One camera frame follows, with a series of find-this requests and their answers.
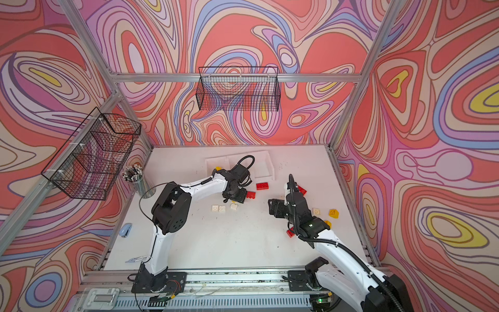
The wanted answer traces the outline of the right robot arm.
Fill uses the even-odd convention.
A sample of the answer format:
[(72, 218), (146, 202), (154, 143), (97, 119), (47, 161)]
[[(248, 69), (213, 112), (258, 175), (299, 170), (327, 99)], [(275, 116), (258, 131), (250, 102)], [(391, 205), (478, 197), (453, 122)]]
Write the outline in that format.
[(269, 214), (287, 220), (296, 236), (320, 257), (305, 267), (305, 284), (327, 289), (355, 311), (413, 311), (405, 283), (362, 260), (326, 221), (312, 214), (301, 192), (270, 199)]

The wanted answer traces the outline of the white box on rail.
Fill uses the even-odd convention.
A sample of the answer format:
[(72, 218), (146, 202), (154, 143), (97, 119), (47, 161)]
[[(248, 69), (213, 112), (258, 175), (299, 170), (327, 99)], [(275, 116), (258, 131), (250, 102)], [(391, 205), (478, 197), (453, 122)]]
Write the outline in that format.
[(109, 311), (114, 309), (120, 295), (119, 288), (93, 288), (84, 299), (83, 310)]

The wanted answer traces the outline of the red flat lego near bin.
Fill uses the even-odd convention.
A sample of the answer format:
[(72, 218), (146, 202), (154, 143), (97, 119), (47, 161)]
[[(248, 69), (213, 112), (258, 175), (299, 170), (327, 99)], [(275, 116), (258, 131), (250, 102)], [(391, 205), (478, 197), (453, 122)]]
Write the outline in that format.
[(268, 190), (269, 184), (267, 182), (257, 183), (256, 188), (258, 191)]

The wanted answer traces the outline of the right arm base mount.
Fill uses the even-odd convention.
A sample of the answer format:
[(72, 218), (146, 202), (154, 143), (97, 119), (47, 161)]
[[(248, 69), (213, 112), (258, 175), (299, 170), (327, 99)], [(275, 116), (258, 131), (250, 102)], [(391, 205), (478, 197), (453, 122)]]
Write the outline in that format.
[(323, 257), (317, 257), (310, 263), (304, 266), (304, 270), (289, 270), (287, 275), (283, 275), (282, 279), (288, 283), (291, 291), (325, 291), (316, 277), (318, 269), (324, 265), (328, 265), (329, 261)]

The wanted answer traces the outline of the blue stapler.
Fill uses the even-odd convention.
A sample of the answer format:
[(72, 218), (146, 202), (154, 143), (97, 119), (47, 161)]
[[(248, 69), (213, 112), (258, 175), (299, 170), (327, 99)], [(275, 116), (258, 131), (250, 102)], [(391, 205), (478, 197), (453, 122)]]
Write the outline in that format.
[(124, 224), (121, 228), (120, 228), (120, 231), (119, 231), (119, 236), (122, 237), (122, 238), (126, 238), (129, 236), (129, 234), (131, 233), (131, 229), (132, 229), (133, 225), (132, 223), (126, 223)]

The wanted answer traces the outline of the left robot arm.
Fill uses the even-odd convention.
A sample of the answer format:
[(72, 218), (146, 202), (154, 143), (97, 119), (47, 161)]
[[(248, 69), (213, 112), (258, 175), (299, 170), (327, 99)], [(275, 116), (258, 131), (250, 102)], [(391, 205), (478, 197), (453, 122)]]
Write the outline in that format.
[(213, 170), (205, 179), (192, 183), (168, 182), (152, 207), (155, 235), (145, 270), (156, 277), (168, 268), (168, 255), (176, 232), (187, 222), (191, 203), (219, 194), (224, 202), (244, 203), (246, 187), (252, 183), (249, 168), (242, 164), (231, 170)]

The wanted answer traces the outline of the clear cup of pens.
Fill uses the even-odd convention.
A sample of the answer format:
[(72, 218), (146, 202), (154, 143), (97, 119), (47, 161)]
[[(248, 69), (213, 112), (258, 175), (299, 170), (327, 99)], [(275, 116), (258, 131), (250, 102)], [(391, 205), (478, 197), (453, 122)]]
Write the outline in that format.
[(131, 183), (142, 198), (150, 198), (155, 194), (155, 187), (149, 185), (143, 167), (139, 164), (126, 166), (122, 172), (122, 178)]

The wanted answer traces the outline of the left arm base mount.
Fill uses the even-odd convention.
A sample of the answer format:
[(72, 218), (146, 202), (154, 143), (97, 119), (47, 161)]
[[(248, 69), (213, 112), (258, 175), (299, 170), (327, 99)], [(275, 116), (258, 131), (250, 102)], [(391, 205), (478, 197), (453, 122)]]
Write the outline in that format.
[(178, 295), (185, 289), (187, 273), (165, 269), (157, 275), (153, 275), (142, 263), (139, 271), (130, 274), (127, 279), (133, 283), (131, 292), (135, 294), (166, 293)]

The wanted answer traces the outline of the red lego brick front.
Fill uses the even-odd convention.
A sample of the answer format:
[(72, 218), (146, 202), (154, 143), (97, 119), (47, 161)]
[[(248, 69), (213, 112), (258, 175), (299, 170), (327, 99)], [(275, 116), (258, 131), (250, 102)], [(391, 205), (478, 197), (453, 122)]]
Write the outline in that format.
[(291, 238), (295, 236), (296, 234), (294, 233), (294, 228), (288, 229), (287, 230), (287, 235)]

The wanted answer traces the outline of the red arch lego piece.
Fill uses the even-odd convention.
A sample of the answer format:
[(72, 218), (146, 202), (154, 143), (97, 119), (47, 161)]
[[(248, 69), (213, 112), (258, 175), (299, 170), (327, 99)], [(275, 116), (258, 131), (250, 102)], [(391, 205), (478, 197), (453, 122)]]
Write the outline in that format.
[(300, 192), (303, 196), (305, 196), (305, 195), (307, 194), (307, 191), (306, 191), (304, 188), (302, 188), (301, 186), (299, 186), (299, 185), (298, 185), (298, 190), (299, 190), (299, 192)]

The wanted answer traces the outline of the yellow lego brick front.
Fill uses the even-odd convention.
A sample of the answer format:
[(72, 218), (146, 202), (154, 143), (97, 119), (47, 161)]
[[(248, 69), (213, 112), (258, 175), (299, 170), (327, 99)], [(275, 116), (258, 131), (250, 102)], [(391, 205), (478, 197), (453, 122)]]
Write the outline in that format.
[(329, 217), (338, 219), (339, 218), (339, 211), (336, 209), (330, 209), (328, 212)]

